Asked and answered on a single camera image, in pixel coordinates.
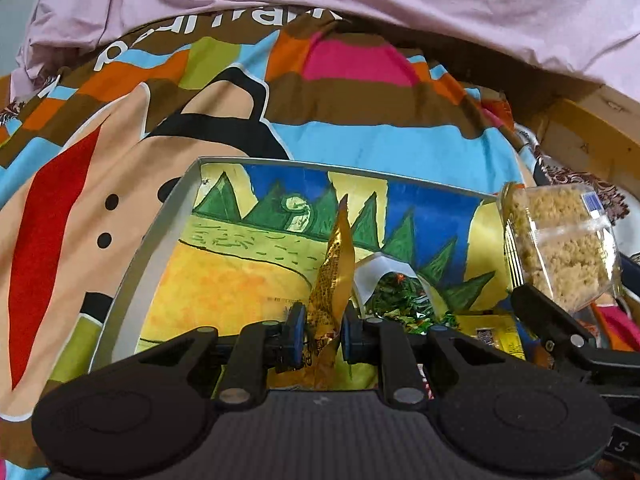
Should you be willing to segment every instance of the green triangle tree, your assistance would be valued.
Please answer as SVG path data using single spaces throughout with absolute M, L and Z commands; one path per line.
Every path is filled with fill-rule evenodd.
M 265 229 L 283 230 L 292 213 L 282 208 L 284 189 L 276 181 L 269 192 L 242 219 L 242 223 Z
M 374 191 L 367 198 L 364 207 L 351 227 L 353 245 L 373 252 L 380 250 L 380 245 L 378 244 L 378 222 L 376 222 L 377 198 L 378 196 Z
M 414 264 L 414 211 L 409 211 L 392 235 L 386 240 L 382 252 L 410 265 Z
M 458 237 L 454 236 L 444 245 L 443 248 L 441 248 L 438 254 L 436 254 L 428 264 L 418 271 L 418 273 L 432 285 L 440 283 L 442 275 L 451 261 L 453 251 L 456 249 L 457 241 Z
M 452 285 L 440 291 L 449 309 L 453 312 L 468 310 L 480 296 L 480 292 L 494 276 L 495 270 L 486 272 L 459 285 Z
M 305 234 L 328 240 L 338 214 L 338 196 L 334 184 L 329 183 L 322 196 L 313 203 L 313 210 L 314 219 Z
M 209 190 L 204 199 L 193 209 L 197 215 L 227 222 L 239 222 L 240 211 L 234 187 L 226 173 Z

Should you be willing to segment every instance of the black dot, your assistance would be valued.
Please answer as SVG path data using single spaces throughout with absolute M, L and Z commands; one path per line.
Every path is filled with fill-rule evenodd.
M 102 233 L 98 236 L 98 247 L 106 249 L 111 244 L 111 235 L 109 233 Z
M 164 184 L 162 184 L 162 186 L 159 187 L 158 200 L 160 202 L 164 203 L 166 198 L 169 196 L 169 193 L 171 193 L 171 190 L 174 188 L 176 184 L 178 184 L 179 180 L 180 180 L 180 177 L 177 176 L 175 178 L 172 178 L 171 180 L 167 180 Z
M 114 209 L 116 209 L 118 207 L 118 202 L 120 201 L 120 199 L 118 198 L 118 196 L 116 194 L 110 194 L 107 197 L 107 200 L 104 201 L 104 206 L 107 209 L 107 211 L 113 211 Z

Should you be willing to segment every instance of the snack packet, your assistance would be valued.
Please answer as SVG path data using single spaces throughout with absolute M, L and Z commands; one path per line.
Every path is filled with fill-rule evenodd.
M 516 322 L 510 314 L 456 316 L 456 320 L 458 330 L 463 334 L 524 360 L 524 350 Z
M 585 184 L 522 188 L 498 199 L 513 286 L 530 283 L 569 313 L 617 294 L 618 246 L 609 218 Z M 515 251 L 508 244 L 513 240 Z
M 268 385 L 271 388 L 328 390 L 332 387 L 340 324 L 351 297 L 354 268 L 355 252 L 345 195 L 340 200 L 326 256 L 306 308 L 304 367 L 281 374 L 270 370 Z

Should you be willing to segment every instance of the white wall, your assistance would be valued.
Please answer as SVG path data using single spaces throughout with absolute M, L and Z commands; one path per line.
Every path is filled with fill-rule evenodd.
M 0 76 L 17 64 L 15 54 L 24 39 L 24 30 L 36 0 L 0 0 Z

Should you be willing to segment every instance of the yellow packet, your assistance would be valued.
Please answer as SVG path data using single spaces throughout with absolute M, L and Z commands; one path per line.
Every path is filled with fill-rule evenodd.
M 340 200 L 326 256 L 306 308 L 305 366 L 302 370 L 282 374 L 270 370 L 268 384 L 271 388 L 327 390 L 332 387 L 340 324 L 351 297 L 354 270 L 355 252 L 345 195 Z
M 458 330 L 511 354 L 524 359 L 524 350 L 518 335 L 513 316 L 509 314 L 491 314 L 488 316 L 456 316 Z

